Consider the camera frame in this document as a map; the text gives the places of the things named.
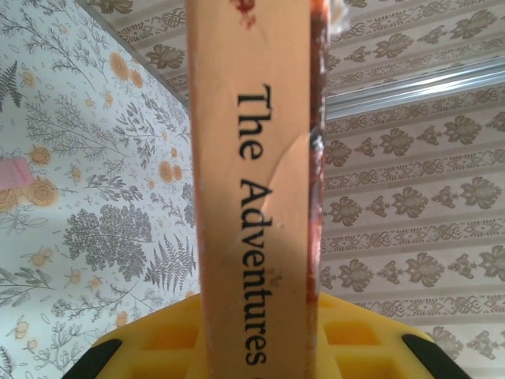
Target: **yellow plastic holder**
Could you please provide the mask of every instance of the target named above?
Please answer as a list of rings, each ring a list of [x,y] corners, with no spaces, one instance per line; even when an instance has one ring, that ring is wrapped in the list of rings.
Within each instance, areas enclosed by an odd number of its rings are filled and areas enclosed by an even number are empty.
[[[208,379],[201,325],[196,295],[108,333],[63,379]],[[469,376],[423,332],[320,294],[316,378]]]

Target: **leaf pattern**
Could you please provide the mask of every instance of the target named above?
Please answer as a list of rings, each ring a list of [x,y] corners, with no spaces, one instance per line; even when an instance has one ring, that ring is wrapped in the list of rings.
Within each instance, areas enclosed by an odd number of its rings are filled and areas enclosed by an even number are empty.
[[[199,291],[188,112],[74,1],[5,0],[0,42],[0,159],[34,178],[0,190],[0,377],[61,377]]]
[[[379,42],[373,52],[376,53],[376,58],[395,58],[412,45],[412,43],[413,39],[410,37],[402,33],[396,33],[389,40]]]
[[[155,65],[157,69],[178,69],[184,61],[185,52],[170,46],[163,46],[161,43],[153,47],[145,56],[149,58],[149,63]]]

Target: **book spine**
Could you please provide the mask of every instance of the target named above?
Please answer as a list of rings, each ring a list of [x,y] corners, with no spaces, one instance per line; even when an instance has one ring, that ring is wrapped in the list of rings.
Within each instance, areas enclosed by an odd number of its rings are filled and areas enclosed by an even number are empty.
[[[315,5],[186,0],[210,378],[314,377],[327,48]]]
[[[307,378],[315,372],[317,308],[320,290],[320,254],[323,223],[324,125],[329,48],[329,1],[311,0],[310,9],[310,145],[309,145],[309,253],[307,280]]]

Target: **curtain rod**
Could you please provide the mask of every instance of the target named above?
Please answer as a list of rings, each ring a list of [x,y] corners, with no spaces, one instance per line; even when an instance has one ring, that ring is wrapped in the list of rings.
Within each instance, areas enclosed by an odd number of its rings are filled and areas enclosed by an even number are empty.
[[[505,58],[327,97],[327,120],[505,83]]]

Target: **wall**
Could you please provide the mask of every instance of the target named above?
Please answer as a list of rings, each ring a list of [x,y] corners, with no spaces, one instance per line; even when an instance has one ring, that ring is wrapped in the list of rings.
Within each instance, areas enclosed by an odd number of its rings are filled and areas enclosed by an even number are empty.
[[[197,291],[189,120],[71,1],[0,5],[0,377],[57,378]]]
[[[327,125],[322,288],[505,377],[505,85]]]
[[[184,0],[79,1],[170,87],[188,95]],[[351,27],[332,38],[330,95],[503,55],[505,4],[501,0],[346,3]]]

